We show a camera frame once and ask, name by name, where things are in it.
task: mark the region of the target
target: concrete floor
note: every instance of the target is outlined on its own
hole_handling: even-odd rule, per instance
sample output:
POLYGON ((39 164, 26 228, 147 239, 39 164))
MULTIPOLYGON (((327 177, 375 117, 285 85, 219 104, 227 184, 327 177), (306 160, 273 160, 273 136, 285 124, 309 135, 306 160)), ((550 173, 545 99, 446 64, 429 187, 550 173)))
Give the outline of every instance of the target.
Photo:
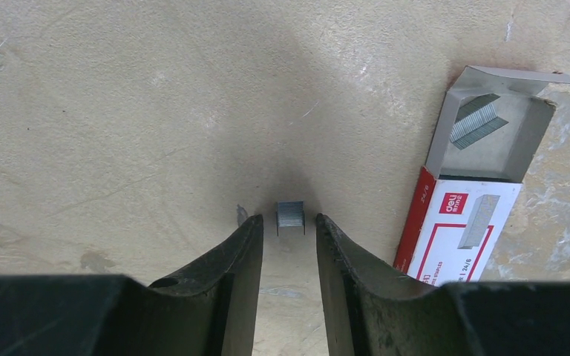
MULTIPOLYGON (((304 200, 391 262, 465 65, 570 74, 570 0, 0 1, 0 273, 143 283, 266 215, 257 355, 325 355, 304 200)), ((570 278, 570 87, 482 279, 570 278)))

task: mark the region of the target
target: red logo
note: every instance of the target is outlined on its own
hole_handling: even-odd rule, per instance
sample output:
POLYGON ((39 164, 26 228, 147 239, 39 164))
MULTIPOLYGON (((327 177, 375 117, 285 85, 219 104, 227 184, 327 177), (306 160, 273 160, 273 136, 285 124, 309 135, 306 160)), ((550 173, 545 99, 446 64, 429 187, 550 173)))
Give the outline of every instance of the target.
POLYGON ((466 204, 467 193, 445 193, 440 206, 440 214, 461 214, 466 204))

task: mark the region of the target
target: staple box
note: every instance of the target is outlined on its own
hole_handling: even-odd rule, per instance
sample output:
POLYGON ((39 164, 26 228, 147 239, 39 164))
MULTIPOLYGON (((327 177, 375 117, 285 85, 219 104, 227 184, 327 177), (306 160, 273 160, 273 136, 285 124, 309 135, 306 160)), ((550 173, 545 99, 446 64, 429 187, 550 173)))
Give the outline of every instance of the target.
POLYGON ((570 76, 468 66, 447 91, 394 267, 439 286, 479 279, 570 76))

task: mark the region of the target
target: red stripe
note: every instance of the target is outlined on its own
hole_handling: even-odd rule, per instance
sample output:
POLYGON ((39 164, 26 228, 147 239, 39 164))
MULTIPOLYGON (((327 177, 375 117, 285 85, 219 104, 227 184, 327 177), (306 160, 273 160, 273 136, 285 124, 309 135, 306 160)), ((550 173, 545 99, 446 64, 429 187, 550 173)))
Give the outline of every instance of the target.
POLYGON ((422 224, 425 221, 425 215, 427 214, 435 186, 436 179, 433 175, 425 167, 421 168, 410 211, 407 213, 403 235, 401 235, 401 242, 399 243, 396 257, 394 257, 394 268, 403 273, 407 273, 410 263, 412 263, 416 243, 419 240, 422 224))
MULTIPOLYGON (((427 262, 427 256, 429 255, 429 250, 431 248, 431 244, 433 243, 433 238, 436 236, 436 230, 438 230, 438 228, 465 228, 465 227, 466 224, 438 224, 438 223, 433 224, 433 230, 431 231, 431 235, 429 236, 429 242, 427 243, 427 248, 425 249, 425 254, 423 255, 423 259, 419 267, 419 273, 416 275, 417 280, 421 280, 422 270, 425 267, 425 262, 427 262)), ((488 239, 491 237, 494 228, 495 227, 493 225, 488 226, 488 233, 486 234, 486 238, 484 239, 482 246, 479 248, 479 252, 477 252, 477 257, 475 257, 475 262, 473 263, 473 267, 471 267, 471 271, 468 272, 468 277, 466 278, 466 282, 471 280, 471 276, 473 276, 473 272, 477 267, 479 258, 482 256, 482 252, 484 252, 484 247, 486 247, 488 239)))
POLYGON ((482 247, 480 247, 479 252, 477 252, 477 257, 475 257, 475 263, 473 264, 473 268, 471 268, 471 272, 469 272, 468 278, 466 279, 467 282, 469 280, 471 280, 471 276, 473 275, 473 271, 475 271, 475 267, 477 267, 477 261, 479 261, 479 258, 482 256, 482 252, 484 252, 484 247, 486 247, 486 243, 488 243, 488 238, 491 236, 491 234, 493 232, 493 228, 494 228, 494 226, 492 226, 492 225, 488 226, 488 233, 486 234, 486 238, 484 239, 484 242, 482 243, 482 247))

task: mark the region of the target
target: box flap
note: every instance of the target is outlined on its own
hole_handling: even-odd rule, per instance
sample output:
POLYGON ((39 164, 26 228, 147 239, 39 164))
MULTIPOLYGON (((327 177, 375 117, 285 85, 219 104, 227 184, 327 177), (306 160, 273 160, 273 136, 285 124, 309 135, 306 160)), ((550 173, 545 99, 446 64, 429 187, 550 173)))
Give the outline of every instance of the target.
POLYGON ((570 84, 570 76, 564 73, 541 73, 471 65, 465 67, 451 90, 488 88, 493 92, 510 91, 536 96, 549 83, 570 84))
POLYGON ((555 112, 537 98, 570 76, 467 66, 445 96, 425 166, 440 176, 522 182, 555 112))

